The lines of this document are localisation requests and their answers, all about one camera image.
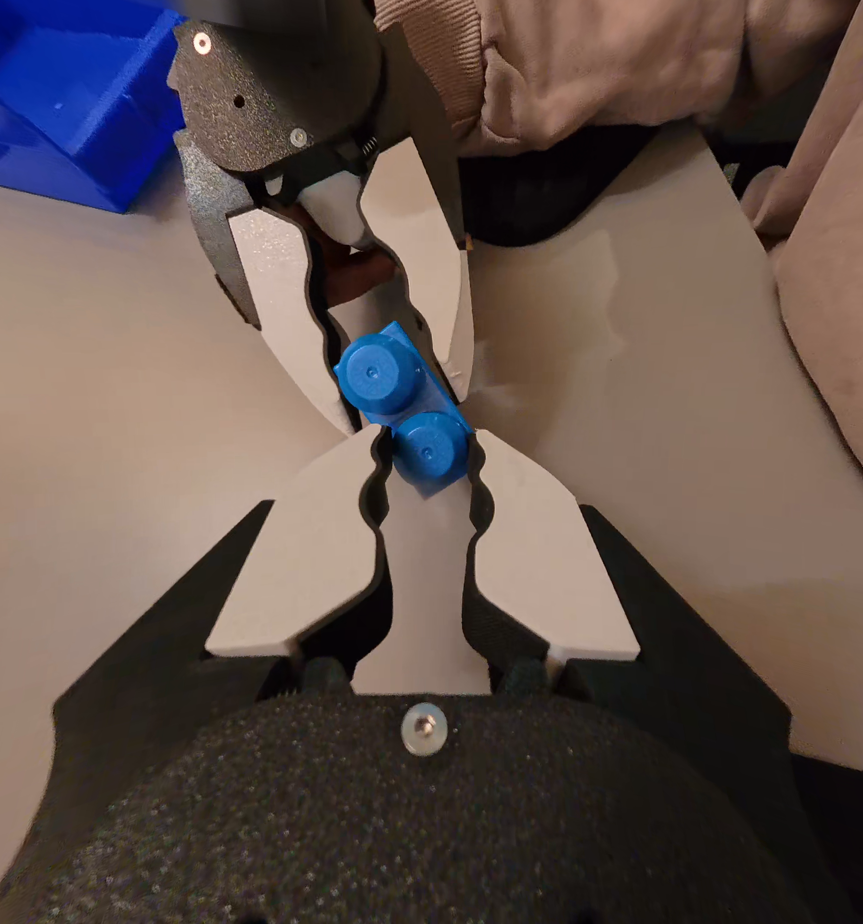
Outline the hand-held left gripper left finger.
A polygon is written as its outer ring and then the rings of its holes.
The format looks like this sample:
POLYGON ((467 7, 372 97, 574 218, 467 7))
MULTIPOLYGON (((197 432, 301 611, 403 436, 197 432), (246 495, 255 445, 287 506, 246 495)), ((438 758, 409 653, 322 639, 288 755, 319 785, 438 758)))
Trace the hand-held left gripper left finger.
POLYGON ((391 430, 367 426, 279 491, 205 648, 219 657, 328 656, 358 664, 389 634, 380 531, 391 430))

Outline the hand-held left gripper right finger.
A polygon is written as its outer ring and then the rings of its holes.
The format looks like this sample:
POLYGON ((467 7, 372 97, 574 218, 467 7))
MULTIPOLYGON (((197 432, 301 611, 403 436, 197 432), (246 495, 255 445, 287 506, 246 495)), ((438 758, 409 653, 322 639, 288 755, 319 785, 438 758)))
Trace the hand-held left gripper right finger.
POLYGON ((470 445, 464 637, 487 661, 633 661, 640 646, 575 495, 487 430, 470 445))

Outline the person's beige sweater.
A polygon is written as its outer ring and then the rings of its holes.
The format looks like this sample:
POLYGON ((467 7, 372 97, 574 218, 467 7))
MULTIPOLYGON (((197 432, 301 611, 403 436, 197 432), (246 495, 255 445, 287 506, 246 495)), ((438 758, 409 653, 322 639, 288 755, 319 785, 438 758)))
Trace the person's beige sweater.
POLYGON ((788 165, 758 174, 742 207, 796 353, 863 468, 863 2, 788 165))

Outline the blue plastic storage bin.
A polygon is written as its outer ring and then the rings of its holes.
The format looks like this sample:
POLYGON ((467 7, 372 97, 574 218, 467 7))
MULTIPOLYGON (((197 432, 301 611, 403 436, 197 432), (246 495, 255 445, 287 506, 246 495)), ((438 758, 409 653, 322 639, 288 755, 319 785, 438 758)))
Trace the blue plastic storage bin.
POLYGON ((0 187, 125 213, 183 128, 167 2, 0 1, 0 187))

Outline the black desk mat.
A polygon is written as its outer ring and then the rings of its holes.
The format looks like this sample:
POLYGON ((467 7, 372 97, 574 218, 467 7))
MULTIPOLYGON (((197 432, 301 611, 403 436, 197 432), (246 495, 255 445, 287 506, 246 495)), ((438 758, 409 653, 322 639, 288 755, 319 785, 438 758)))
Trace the black desk mat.
POLYGON ((545 151, 458 160, 464 227, 475 241, 534 245, 584 214, 657 127, 585 126, 545 151))

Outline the person's right forearm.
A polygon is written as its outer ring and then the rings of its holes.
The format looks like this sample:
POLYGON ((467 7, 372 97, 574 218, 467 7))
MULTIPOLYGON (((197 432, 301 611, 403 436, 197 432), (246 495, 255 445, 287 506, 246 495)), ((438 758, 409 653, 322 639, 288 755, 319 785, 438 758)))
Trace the person's right forearm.
POLYGON ((545 151, 584 126, 715 124, 791 87, 851 1, 377 1, 437 90, 458 155, 545 151))

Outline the blue two-stud building block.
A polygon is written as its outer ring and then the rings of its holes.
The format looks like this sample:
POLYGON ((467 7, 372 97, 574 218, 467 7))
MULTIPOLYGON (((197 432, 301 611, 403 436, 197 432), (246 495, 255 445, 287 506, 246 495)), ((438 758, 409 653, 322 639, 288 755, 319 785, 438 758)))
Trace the blue two-stud building block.
POLYGON ((466 476, 473 430, 400 323, 358 337, 333 371, 344 398, 391 431, 393 465, 423 496, 466 476))

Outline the person's right hand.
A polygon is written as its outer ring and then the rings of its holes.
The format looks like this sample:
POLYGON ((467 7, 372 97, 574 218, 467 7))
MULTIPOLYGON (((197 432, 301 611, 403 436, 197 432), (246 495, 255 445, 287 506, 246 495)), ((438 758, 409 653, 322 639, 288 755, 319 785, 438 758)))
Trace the person's right hand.
POLYGON ((328 308, 344 305, 375 287, 389 283, 397 265, 379 248, 352 250, 332 241, 320 245, 323 290, 328 308))

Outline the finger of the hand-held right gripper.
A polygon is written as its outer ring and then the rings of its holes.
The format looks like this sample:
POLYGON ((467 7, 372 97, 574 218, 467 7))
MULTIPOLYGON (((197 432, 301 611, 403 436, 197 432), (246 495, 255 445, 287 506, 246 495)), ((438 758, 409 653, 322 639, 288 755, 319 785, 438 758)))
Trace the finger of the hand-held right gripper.
POLYGON ((408 302, 428 329, 437 364, 456 402, 464 402, 475 355, 469 260, 411 137, 378 153, 359 212, 370 237, 402 270, 408 302))
POLYGON ((359 430, 327 358, 327 331, 311 304, 312 258, 306 232, 264 209, 229 219, 262 337, 287 374, 341 433, 359 430))

